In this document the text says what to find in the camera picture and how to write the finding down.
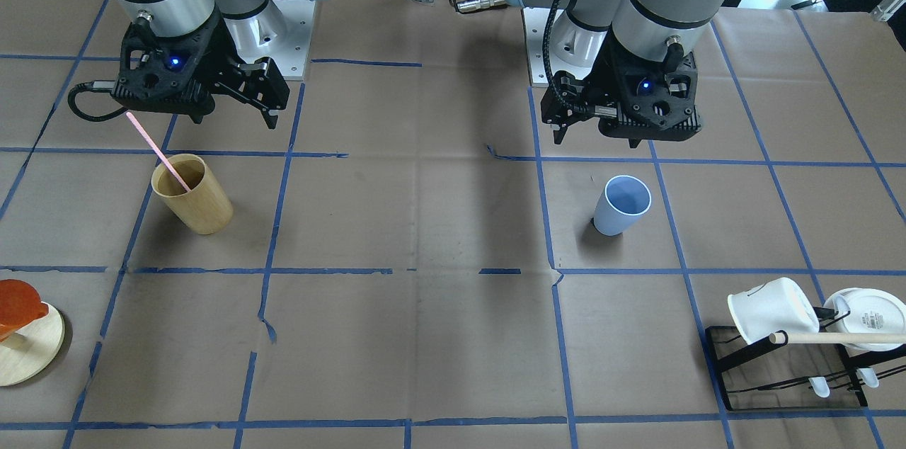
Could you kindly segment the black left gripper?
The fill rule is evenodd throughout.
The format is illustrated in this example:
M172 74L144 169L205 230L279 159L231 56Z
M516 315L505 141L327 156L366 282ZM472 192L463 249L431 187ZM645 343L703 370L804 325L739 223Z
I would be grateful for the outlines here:
M593 65L593 84L560 69L541 98L541 120L552 126L560 145L568 128L596 117L595 105L616 103L616 117L602 118L599 131L626 139L631 148L641 140L682 142L699 133L696 110L698 65L683 45L667 46L666 58L648 61L627 50L610 32Z

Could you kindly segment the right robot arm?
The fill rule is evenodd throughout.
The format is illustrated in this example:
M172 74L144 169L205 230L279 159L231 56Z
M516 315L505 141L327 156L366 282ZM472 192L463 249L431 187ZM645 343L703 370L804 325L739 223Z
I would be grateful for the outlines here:
M71 112L107 122L126 111L184 115L201 123L224 95L275 129L303 76L308 42L299 4L323 0L116 0L130 18L110 81L71 88Z

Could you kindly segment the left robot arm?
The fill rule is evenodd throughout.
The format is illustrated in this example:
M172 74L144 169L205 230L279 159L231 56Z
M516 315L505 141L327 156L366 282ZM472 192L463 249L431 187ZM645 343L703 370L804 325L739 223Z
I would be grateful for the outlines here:
M589 120L631 148L702 129L694 48L725 0L506 1L547 11L540 116L556 144Z

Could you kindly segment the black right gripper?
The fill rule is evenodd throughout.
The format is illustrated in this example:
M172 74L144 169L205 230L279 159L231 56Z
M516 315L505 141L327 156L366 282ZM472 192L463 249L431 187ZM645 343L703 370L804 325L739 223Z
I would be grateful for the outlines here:
M220 11L187 35L164 37L141 10L127 27L120 48L120 71L111 97L123 108L148 113L205 117L213 113L213 93L226 94L259 110L274 130L286 109L290 88L276 61L230 64L214 74L223 59L224 24Z

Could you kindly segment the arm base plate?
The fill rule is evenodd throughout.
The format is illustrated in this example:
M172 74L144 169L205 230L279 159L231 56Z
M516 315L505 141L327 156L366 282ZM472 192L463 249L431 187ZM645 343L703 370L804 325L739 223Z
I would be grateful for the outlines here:
M546 64L553 74L565 71L579 80L585 78L609 35L608 28L588 30L575 24L563 11L557 11L546 40L548 14L547 8L522 10L529 80L535 88L548 86Z
M251 64L272 58L288 81L303 81L310 59L317 1L271 1L261 13L245 19L226 18L241 58Z

